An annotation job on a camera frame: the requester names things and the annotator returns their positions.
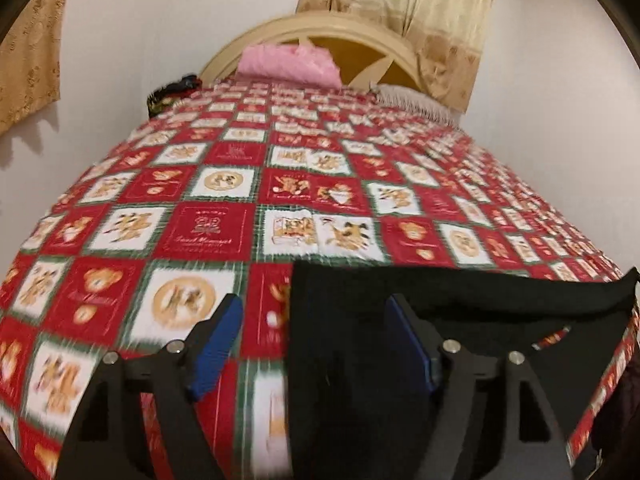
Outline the black pants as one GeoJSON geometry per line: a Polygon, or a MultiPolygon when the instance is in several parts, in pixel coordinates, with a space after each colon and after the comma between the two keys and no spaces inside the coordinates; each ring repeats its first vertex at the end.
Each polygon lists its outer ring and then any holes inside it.
{"type": "Polygon", "coordinates": [[[400,295],[481,356],[521,352],[568,445],[634,314],[636,271],[562,282],[437,266],[293,266],[288,434],[297,479],[420,479],[433,402],[409,386],[386,323],[400,295]]]}

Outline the red patchwork bedspread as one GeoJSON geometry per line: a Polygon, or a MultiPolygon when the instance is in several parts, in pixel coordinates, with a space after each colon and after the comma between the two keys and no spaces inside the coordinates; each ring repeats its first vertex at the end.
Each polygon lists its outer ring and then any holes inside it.
{"type": "Polygon", "coordinates": [[[356,90],[227,79],[137,128],[38,222],[1,286],[1,426],[50,479],[101,356],[154,352],[229,292],[245,321],[198,406],[231,478],[290,469],[291,264],[609,282],[620,268],[463,131],[356,90]]]}

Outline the striped pillow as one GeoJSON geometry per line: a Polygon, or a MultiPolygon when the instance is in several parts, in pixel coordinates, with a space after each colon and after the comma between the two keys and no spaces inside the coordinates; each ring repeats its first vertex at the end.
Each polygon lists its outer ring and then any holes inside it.
{"type": "Polygon", "coordinates": [[[460,114],[425,93],[397,84],[374,84],[370,90],[378,104],[401,108],[406,112],[426,117],[439,125],[457,127],[460,114]]]}

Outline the cream wooden headboard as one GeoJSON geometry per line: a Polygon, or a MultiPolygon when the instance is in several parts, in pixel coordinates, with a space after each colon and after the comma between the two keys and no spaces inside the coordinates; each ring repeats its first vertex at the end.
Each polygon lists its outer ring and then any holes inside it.
{"type": "Polygon", "coordinates": [[[343,84],[367,90],[394,84],[422,92],[418,60],[411,44],[396,32],[359,16],[304,12],[262,23],[236,37],[201,70],[204,84],[232,75],[251,44],[297,44],[329,50],[343,84]]]}

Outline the pink folded blanket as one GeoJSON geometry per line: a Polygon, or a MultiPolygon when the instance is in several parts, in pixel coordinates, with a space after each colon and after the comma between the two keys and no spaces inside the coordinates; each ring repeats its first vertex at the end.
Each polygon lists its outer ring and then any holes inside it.
{"type": "Polygon", "coordinates": [[[252,44],[242,51],[236,73],[327,89],[343,87],[331,52],[306,44],[252,44]]]}

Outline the black object at bed edge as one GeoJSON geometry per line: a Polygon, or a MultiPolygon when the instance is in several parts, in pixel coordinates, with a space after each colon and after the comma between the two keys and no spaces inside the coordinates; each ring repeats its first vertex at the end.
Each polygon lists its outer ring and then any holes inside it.
{"type": "Polygon", "coordinates": [[[195,74],[187,74],[177,81],[152,91],[146,99],[146,109],[150,119],[162,114],[191,93],[202,88],[202,81],[195,74]]]}

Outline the beige curtain behind headboard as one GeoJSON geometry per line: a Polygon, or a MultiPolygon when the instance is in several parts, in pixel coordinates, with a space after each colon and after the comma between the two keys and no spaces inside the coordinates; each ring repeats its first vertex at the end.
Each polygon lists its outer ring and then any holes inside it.
{"type": "Polygon", "coordinates": [[[404,37],[413,48],[423,89],[464,113],[483,54],[494,0],[298,0],[297,12],[357,15],[404,37]]]}

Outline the beige curtain on side wall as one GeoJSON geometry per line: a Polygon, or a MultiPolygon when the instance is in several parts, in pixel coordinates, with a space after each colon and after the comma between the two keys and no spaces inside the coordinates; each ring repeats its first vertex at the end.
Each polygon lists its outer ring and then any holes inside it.
{"type": "Polygon", "coordinates": [[[66,0],[29,0],[1,44],[1,131],[60,98],[66,0]]]}

